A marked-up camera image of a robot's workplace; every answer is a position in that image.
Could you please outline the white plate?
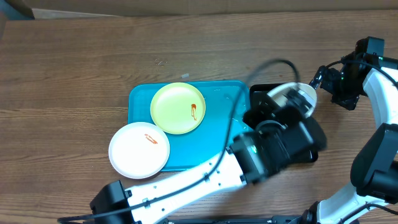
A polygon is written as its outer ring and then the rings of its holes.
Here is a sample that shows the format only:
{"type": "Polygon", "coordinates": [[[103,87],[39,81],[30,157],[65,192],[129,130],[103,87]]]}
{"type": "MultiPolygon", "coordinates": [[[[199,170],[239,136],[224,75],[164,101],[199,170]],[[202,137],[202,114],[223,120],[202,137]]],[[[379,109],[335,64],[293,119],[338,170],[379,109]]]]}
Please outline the white plate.
{"type": "Polygon", "coordinates": [[[130,179],[146,179],[167,163],[170,143],[156,125],[146,122],[127,124],[112,137],[108,156],[113,168],[130,179]]]}
{"type": "Polygon", "coordinates": [[[267,94],[281,107],[285,106],[288,99],[286,95],[295,87],[298,92],[310,103],[308,109],[305,109],[305,117],[309,117],[314,112],[317,105],[317,93],[313,87],[305,83],[289,82],[279,85],[269,91],[267,94]]]}

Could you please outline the yellow plate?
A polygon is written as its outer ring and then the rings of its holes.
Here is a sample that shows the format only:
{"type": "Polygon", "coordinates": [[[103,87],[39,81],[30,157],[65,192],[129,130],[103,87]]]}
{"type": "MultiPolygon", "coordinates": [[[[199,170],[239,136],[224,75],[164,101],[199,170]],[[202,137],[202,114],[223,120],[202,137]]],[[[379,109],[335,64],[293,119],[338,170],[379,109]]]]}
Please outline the yellow plate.
{"type": "Polygon", "coordinates": [[[170,83],[159,89],[150,104],[150,115],[156,126],[169,134],[193,131],[206,113],[205,98],[193,85],[170,83]]]}

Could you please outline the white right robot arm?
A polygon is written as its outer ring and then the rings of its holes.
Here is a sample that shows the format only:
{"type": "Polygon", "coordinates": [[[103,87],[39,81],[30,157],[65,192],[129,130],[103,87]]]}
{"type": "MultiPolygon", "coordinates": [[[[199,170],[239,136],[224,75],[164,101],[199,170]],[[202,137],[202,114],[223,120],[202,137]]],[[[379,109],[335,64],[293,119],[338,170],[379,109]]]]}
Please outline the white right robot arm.
{"type": "Polygon", "coordinates": [[[355,157],[350,182],[336,194],[315,202],[296,223],[354,223],[369,211],[397,203],[397,60],[351,54],[319,67],[310,86],[332,94],[332,102],[353,110],[359,95],[371,102],[376,132],[355,157]]]}

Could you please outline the black water tray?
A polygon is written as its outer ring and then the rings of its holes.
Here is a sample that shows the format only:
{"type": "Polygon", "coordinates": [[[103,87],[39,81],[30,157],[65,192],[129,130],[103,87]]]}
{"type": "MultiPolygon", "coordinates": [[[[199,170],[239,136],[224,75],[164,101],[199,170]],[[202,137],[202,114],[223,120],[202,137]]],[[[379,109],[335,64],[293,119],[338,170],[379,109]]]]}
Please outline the black water tray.
{"type": "Polygon", "coordinates": [[[267,93],[273,88],[282,84],[284,83],[258,84],[250,87],[249,99],[251,108],[255,108],[260,105],[268,106],[269,104],[272,104],[271,100],[273,99],[267,93]]]}

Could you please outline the blue plastic tray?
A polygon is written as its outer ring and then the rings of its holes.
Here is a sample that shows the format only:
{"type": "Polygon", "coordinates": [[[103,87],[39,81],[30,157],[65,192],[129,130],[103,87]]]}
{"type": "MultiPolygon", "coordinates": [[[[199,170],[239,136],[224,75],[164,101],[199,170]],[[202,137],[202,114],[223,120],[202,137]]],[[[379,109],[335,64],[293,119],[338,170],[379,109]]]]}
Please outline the blue plastic tray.
{"type": "Polygon", "coordinates": [[[191,82],[204,96],[206,112],[201,124],[186,134],[169,134],[170,155],[163,171],[182,171],[198,166],[219,153],[227,133],[229,116],[239,90],[239,99],[232,120],[228,142],[251,130],[243,122],[243,114],[250,108],[249,88],[239,80],[191,82]]]}

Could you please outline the cardboard backdrop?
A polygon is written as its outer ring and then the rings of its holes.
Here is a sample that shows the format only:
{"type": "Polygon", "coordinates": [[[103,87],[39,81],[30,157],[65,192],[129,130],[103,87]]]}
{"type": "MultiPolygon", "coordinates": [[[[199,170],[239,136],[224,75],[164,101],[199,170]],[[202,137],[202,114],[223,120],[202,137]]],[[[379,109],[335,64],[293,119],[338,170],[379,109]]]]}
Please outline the cardboard backdrop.
{"type": "Polygon", "coordinates": [[[65,11],[112,16],[397,9],[397,0],[9,0],[17,11],[65,11]]]}

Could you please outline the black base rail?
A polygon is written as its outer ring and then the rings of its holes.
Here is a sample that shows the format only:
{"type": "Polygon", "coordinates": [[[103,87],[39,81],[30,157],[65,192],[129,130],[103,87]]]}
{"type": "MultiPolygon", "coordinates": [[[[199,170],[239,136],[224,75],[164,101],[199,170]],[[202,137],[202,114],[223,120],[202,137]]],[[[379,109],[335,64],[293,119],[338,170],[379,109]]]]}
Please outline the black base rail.
{"type": "Polygon", "coordinates": [[[296,224],[302,220],[301,216],[276,215],[271,218],[202,218],[169,220],[164,218],[157,224],[296,224]]]}

